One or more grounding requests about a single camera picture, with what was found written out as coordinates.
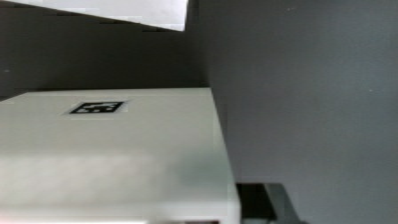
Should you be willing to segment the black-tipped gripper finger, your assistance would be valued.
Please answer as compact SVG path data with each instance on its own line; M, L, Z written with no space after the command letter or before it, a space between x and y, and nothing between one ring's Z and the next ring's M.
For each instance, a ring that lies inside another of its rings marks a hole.
M241 224L307 224L280 183L238 183Z

